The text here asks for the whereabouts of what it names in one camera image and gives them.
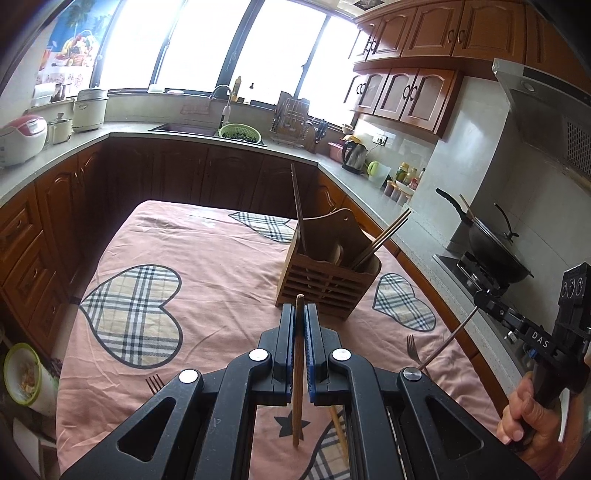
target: metal screw cap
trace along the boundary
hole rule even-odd
[[[402,371],[402,374],[404,375],[404,378],[410,380],[411,382],[418,382],[419,380],[421,380],[421,377],[423,376],[421,371],[418,368],[414,367],[405,368]]]
[[[254,362],[262,362],[263,360],[267,359],[269,352],[267,352],[264,348],[255,348],[248,354],[248,356]]]
[[[199,378],[199,372],[197,370],[183,370],[178,374],[178,379],[183,383],[193,383]]]
[[[339,362],[345,362],[351,358],[351,352],[349,352],[346,348],[337,348],[336,350],[333,350],[332,356]]]

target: hand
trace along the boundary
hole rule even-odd
[[[555,459],[560,448],[560,416],[534,400],[531,376],[532,372],[527,373],[509,396],[509,405],[503,410],[503,418],[496,428],[496,436],[505,445],[511,441],[519,442],[524,435],[519,421],[525,420],[536,433],[528,449],[519,456],[530,467],[539,471]]]

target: plaid heart pattern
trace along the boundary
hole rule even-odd
[[[413,286],[396,273],[386,273],[379,279],[374,310],[411,330],[430,332],[435,328],[436,318],[431,308],[416,298]]]
[[[294,236],[295,230],[287,225],[287,222],[291,220],[289,218],[248,212],[232,213],[230,217],[250,227],[256,233],[280,244],[291,243],[291,239]]]
[[[139,265],[96,287],[80,309],[114,358],[130,367],[160,367],[175,357],[183,340],[176,319],[164,309],[180,286],[174,270]]]

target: cabinet door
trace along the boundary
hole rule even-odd
[[[109,146],[109,204],[117,230],[134,209],[152,198],[154,152],[159,140],[114,138]]]
[[[316,182],[315,184],[312,183],[312,188],[314,190],[308,195],[309,205],[307,211],[309,215],[304,214],[304,216],[320,217],[328,215],[330,212],[338,210],[345,198],[343,190],[320,171],[317,171]]]
[[[525,6],[513,2],[466,0],[453,56],[523,63]]]
[[[361,98],[355,111],[373,114],[382,94],[390,70],[377,70],[368,75],[361,88]]]
[[[453,70],[420,69],[400,121],[433,131],[453,79]]]
[[[402,56],[451,55],[461,14],[462,0],[418,7]]]
[[[591,93],[591,78],[553,25],[526,7],[527,48],[525,64],[555,75]]]
[[[56,341],[57,332],[60,330],[60,322],[67,309],[66,293],[59,282],[57,275],[53,275],[46,287],[33,318],[29,322],[27,331],[33,337],[47,356]]]
[[[198,204],[208,150],[193,142],[164,141],[154,159],[154,198]]]
[[[261,155],[231,148],[210,148],[200,205],[250,211],[261,165]]]
[[[384,16],[374,40],[370,43],[368,60],[399,57],[416,12],[416,8],[409,8]]]
[[[36,182],[41,222],[57,272],[68,293],[73,291],[83,267],[83,250],[78,236],[80,180],[77,158],[64,160]]]
[[[300,200],[305,201],[315,167],[294,162]],[[251,211],[263,215],[296,218],[296,203],[291,181],[291,162],[277,157],[265,157]]]
[[[82,184],[82,205],[77,209],[81,238],[85,252],[96,253],[96,247],[105,243],[107,222],[107,167],[101,155],[102,145],[94,145],[78,153],[78,178]]]
[[[349,58],[354,62],[365,61],[370,47],[369,40],[371,39],[375,25],[375,21],[358,25],[359,33],[357,34],[357,38],[355,39],[355,43],[351,49],[351,54],[349,55]]]
[[[366,79],[367,75],[354,75],[353,79],[351,80],[351,84],[349,85],[347,95],[345,95],[345,100],[343,101],[347,110],[355,110],[359,105],[359,100],[361,98],[361,89],[363,88]]]
[[[375,115],[400,120],[418,69],[392,69],[379,98]]]

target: electric kettle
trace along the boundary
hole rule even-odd
[[[364,173],[367,154],[368,150],[362,144],[349,140],[343,145],[343,168],[358,175]]]

